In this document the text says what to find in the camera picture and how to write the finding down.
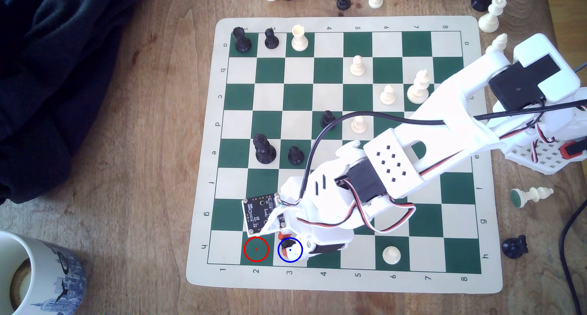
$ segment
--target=green square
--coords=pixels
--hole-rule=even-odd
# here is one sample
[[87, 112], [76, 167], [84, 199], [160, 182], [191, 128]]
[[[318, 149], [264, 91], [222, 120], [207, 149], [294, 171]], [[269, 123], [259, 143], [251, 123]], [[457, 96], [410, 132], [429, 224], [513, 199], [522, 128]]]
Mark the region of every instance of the green square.
[[[383, 112], [383, 113], [386, 113], [388, 115], [397, 116], [397, 117], [404, 117], [403, 112]], [[395, 128], [395, 127], [398, 127], [400, 124], [401, 124], [401, 122], [387, 120], [382, 117], [374, 117], [373, 118], [373, 134], [375, 136], [377, 136], [377, 135], [383, 133], [384, 131], [386, 131], [387, 128]]]
[[[404, 85], [404, 110], [407, 111], [407, 112], [414, 112], [422, 104], [414, 104], [414, 103], [412, 103], [412, 101], [410, 101], [407, 98], [407, 89], [410, 86], [411, 85]], [[434, 92], [434, 85], [431, 83], [430, 86], [428, 86], [428, 94], [432, 94], [433, 92]]]
[[342, 83], [342, 57], [314, 58], [314, 83]]
[[[272, 235], [265, 235], [263, 239], [267, 241], [267, 244], [263, 242], [263, 240], [259, 238], [253, 238], [249, 240], [249, 237], [246, 236], [246, 232], [242, 233], [242, 244], [243, 247], [241, 249], [241, 265], [246, 266], [273, 266], [273, 243], [275, 240], [275, 234]], [[250, 258], [247, 259], [245, 256], [244, 251], [246, 250], [246, 255]], [[255, 262], [256, 260], [263, 259], [263, 257], [267, 255], [263, 261]]]
[[363, 57], [373, 56], [371, 32], [344, 33], [343, 41], [345, 57], [354, 57], [356, 55]]
[[444, 239], [444, 260], [447, 273], [481, 274], [479, 239]]
[[284, 111], [311, 111], [313, 85], [283, 85]]
[[[390, 265], [381, 256], [387, 246], [395, 246], [400, 250], [401, 258], [395, 265]], [[375, 236], [375, 270], [394, 272], [410, 271], [410, 240], [400, 236]]]
[[443, 83], [464, 66], [463, 57], [432, 57], [432, 62], [435, 83]]
[[341, 251], [326, 252], [308, 259], [308, 268], [341, 268]]
[[[320, 120], [322, 120], [323, 114], [324, 114], [323, 111], [313, 111], [312, 112], [312, 139], [316, 139], [318, 137], [318, 135], [323, 130], [322, 126], [320, 125]], [[332, 114], [334, 115], [334, 117], [339, 117], [342, 115], [342, 112], [333, 111]], [[324, 135], [324, 137], [322, 139], [341, 139], [341, 138], [342, 138], [342, 123], [334, 126], [330, 131], [328, 131]]]
[[253, 110], [255, 85], [228, 83], [224, 90], [225, 110]]
[[243, 221], [240, 199], [214, 199], [210, 230], [241, 232]]
[[343, 111], [372, 111], [373, 85], [343, 85]]
[[281, 111], [253, 111], [251, 138], [263, 134], [268, 139], [281, 138]]
[[247, 168], [250, 139], [221, 139], [218, 148], [218, 167]]
[[440, 191], [443, 204], [475, 204], [473, 173], [441, 174]]
[[442, 206], [415, 204], [415, 213], [410, 218], [410, 236], [442, 237]]
[[257, 56], [257, 42], [259, 41], [259, 33], [246, 33], [245, 36], [251, 40], [251, 48], [247, 52], [238, 52], [234, 48], [234, 36], [230, 35], [230, 48], [228, 49], [229, 57], [256, 57]]
[[403, 83], [401, 57], [373, 57], [373, 83]]
[[432, 37], [430, 32], [402, 32], [401, 47], [404, 57], [432, 56]]
[[279, 169], [249, 169], [246, 178], [246, 197], [277, 192], [278, 173]]
[[[281, 151], [279, 154], [279, 168], [299, 168], [304, 169], [306, 167], [306, 162], [308, 161], [308, 154], [310, 153], [311, 140], [309, 139], [282, 139], [281, 140]], [[304, 161], [299, 165], [292, 165], [290, 160], [288, 159], [288, 155], [290, 153], [290, 147], [295, 145], [299, 147], [299, 149], [304, 153]]]
[[314, 56], [314, 33], [305, 33], [304, 36], [308, 39], [308, 47], [304, 51], [296, 51], [292, 47], [292, 40], [294, 34], [288, 33], [288, 39], [282, 45], [285, 45], [285, 56], [286, 57], [313, 57]]
[[255, 83], [283, 83], [285, 58], [257, 58]]

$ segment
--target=cable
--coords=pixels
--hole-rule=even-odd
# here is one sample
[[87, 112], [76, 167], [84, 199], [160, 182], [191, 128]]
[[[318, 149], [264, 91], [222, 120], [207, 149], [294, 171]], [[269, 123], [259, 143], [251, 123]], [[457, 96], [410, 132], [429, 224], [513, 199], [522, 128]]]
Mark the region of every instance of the cable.
[[567, 225], [564, 229], [562, 229], [561, 239], [558, 242], [558, 251], [561, 255], [561, 265], [562, 270], [565, 272], [565, 277], [567, 278], [567, 283], [569, 283], [570, 289], [570, 296], [573, 298], [573, 303], [575, 304], [575, 311], [577, 315], [581, 315], [581, 306], [579, 305], [579, 298], [577, 297], [577, 292], [575, 291], [575, 286], [573, 285], [573, 279], [570, 276], [569, 267], [567, 267], [567, 260], [565, 259], [565, 237], [569, 232], [570, 226], [572, 226], [573, 222], [575, 222], [576, 218], [583, 212], [583, 209], [587, 206], [587, 199], [583, 202], [583, 205], [579, 206], [577, 211], [573, 213], [570, 217]]

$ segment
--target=wooden table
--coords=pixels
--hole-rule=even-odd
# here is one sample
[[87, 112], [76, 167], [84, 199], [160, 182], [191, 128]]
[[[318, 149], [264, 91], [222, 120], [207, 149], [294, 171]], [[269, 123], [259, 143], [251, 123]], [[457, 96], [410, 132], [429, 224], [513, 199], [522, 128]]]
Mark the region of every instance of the wooden table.
[[[0, 229], [78, 252], [88, 273], [78, 313], [158, 314], [570, 314], [558, 238], [587, 198], [579, 163], [543, 176], [493, 153], [500, 237], [525, 234], [530, 253], [503, 257], [495, 295], [420, 295], [198, 287], [186, 259], [216, 22], [226, 17], [473, 15], [470, 0], [385, 0], [373, 10], [353, 0], [143, 0], [127, 27], [99, 114], [73, 162], [71, 178], [50, 195], [0, 206]], [[508, 0], [501, 32], [512, 43], [542, 32], [554, 40], [547, 0]], [[485, 48], [496, 34], [481, 34]], [[494, 102], [488, 95], [488, 104]], [[555, 194], [522, 210], [513, 187]], [[567, 237], [567, 259], [585, 300], [587, 213]]]

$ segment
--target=dark fabric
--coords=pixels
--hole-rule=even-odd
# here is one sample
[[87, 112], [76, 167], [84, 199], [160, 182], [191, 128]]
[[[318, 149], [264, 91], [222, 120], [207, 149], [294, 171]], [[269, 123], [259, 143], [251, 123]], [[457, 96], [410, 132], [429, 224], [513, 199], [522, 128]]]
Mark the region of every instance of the dark fabric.
[[136, 0], [0, 0], [0, 204], [64, 182]]

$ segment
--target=chess mat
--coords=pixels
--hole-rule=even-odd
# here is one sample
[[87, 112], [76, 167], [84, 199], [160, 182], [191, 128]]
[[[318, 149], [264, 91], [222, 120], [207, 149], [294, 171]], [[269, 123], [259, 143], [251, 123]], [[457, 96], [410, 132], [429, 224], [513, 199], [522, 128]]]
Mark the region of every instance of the chess mat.
[[[305, 27], [309, 45], [291, 47], [291, 29]], [[232, 29], [241, 26], [253, 47], [234, 48]], [[274, 28], [279, 47], [267, 49], [264, 31]], [[350, 74], [355, 55], [366, 72]], [[491, 156], [479, 154], [411, 193], [413, 217], [381, 235], [355, 229], [347, 249], [287, 263], [275, 235], [248, 241], [241, 200], [279, 191], [290, 176], [302, 176], [288, 160], [298, 146], [306, 155], [322, 130], [324, 110], [335, 116], [374, 110], [410, 117], [419, 105], [406, 97], [417, 71], [428, 69], [429, 91], [480, 57], [473, 17], [232, 18], [216, 26], [209, 96], [194, 201], [188, 281], [203, 286], [253, 289], [496, 293], [503, 286], [495, 213]], [[396, 101], [384, 105], [385, 85]], [[468, 101], [471, 114], [486, 113], [484, 92]], [[312, 168], [335, 159], [344, 143], [394, 128], [396, 122], [366, 117], [367, 130], [355, 134], [350, 120], [319, 143]], [[268, 165], [255, 159], [252, 138], [262, 133], [277, 151]], [[422, 143], [412, 147], [419, 158]], [[402, 215], [393, 208], [374, 219], [383, 229]], [[396, 246], [401, 259], [383, 261], [382, 251]]]

